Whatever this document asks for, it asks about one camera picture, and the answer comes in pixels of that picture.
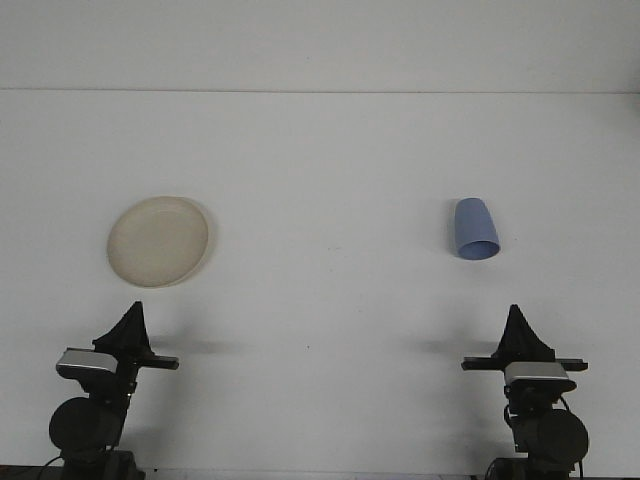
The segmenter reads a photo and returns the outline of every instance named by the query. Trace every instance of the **plate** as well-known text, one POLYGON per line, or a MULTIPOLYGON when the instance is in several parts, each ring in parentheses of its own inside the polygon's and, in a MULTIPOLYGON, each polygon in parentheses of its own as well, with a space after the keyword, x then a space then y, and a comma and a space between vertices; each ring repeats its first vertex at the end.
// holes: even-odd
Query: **plate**
POLYGON ((200 208, 182 197, 154 197, 127 210, 109 234, 114 272, 140 287, 186 279, 202 261, 209 228, 200 208))

